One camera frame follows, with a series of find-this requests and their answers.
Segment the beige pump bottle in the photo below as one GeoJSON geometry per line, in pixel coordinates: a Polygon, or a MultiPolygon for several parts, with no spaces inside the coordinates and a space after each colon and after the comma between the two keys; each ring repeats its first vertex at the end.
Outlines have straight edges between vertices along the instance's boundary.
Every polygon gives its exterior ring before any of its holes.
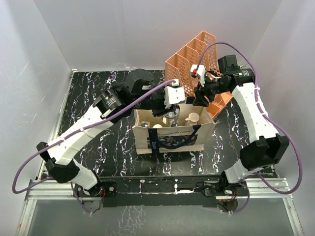
{"type": "Polygon", "coordinates": [[[198,113],[190,113],[185,119],[185,126],[197,125],[199,122],[200,116],[198,113]]]}

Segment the cream round cap bottle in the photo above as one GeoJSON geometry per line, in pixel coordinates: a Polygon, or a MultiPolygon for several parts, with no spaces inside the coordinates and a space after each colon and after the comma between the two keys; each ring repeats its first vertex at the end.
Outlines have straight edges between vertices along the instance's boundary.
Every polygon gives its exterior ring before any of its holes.
{"type": "Polygon", "coordinates": [[[153,128],[163,128],[163,126],[160,125],[160,124],[155,124],[155,125],[153,126],[153,128]]]}

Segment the small clear square bottle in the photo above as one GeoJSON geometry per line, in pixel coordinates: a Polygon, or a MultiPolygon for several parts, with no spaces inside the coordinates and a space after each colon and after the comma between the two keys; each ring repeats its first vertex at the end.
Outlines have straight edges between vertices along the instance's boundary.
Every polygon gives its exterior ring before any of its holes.
{"type": "Polygon", "coordinates": [[[142,122],[140,122],[140,126],[141,127],[145,127],[145,128],[150,128],[151,126],[150,126],[150,122],[148,122],[148,121],[142,121],[142,122]]]}

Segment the cream canvas tote bag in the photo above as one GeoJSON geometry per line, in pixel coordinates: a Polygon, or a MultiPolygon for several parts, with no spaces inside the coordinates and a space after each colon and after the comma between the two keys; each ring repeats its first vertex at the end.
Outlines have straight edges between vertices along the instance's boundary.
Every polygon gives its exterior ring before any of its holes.
{"type": "Polygon", "coordinates": [[[169,127],[162,118],[154,117],[152,111],[134,110],[135,125],[132,127],[135,136],[137,154],[158,154],[164,152],[202,151],[206,139],[212,134],[215,122],[205,107],[192,104],[180,104],[178,126],[169,127]],[[197,125],[185,126],[185,119],[190,113],[200,116],[197,125]],[[140,126],[140,122],[150,122],[150,128],[140,126]],[[153,128],[160,124],[163,128],[153,128]]]}

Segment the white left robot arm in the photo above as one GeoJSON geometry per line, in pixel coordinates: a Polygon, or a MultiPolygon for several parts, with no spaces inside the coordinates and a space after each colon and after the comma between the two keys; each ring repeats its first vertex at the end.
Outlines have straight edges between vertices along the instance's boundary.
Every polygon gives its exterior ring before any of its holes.
{"type": "Polygon", "coordinates": [[[75,155],[99,133],[131,114],[134,108],[152,110],[164,115],[174,104],[171,93],[178,85],[166,81],[153,85],[153,74],[144,69],[128,73],[124,81],[103,89],[92,105],[68,130],[49,143],[37,145],[49,175],[58,183],[72,182],[89,195],[97,196],[102,189],[96,172],[75,160],[75,155]]]}

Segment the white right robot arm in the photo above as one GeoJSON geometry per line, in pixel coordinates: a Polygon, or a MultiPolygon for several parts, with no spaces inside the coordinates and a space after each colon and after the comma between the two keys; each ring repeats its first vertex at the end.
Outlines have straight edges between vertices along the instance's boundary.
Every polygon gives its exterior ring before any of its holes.
{"type": "Polygon", "coordinates": [[[192,65],[190,74],[198,78],[194,88],[194,106],[206,107],[214,100],[215,95],[230,92],[237,101],[249,132],[249,145],[242,148],[239,161],[222,174],[224,180],[219,183],[220,191],[231,195],[237,189],[237,183],[246,176],[263,168],[279,163],[285,153],[289,140],[281,136],[276,128],[268,122],[255,100],[255,75],[252,69],[242,69],[237,64],[235,55],[219,59],[219,70],[222,76],[209,79],[203,65],[192,65]]]}

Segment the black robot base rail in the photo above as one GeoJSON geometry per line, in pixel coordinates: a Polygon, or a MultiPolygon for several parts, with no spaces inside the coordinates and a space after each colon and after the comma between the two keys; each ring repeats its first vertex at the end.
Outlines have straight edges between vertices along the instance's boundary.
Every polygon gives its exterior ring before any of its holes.
{"type": "Polygon", "coordinates": [[[229,184],[220,175],[102,177],[99,189],[91,194],[78,184],[75,193],[84,202],[98,200],[101,207],[203,206],[216,207],[217,200],[246,197],[237,183],[229,184]]]}

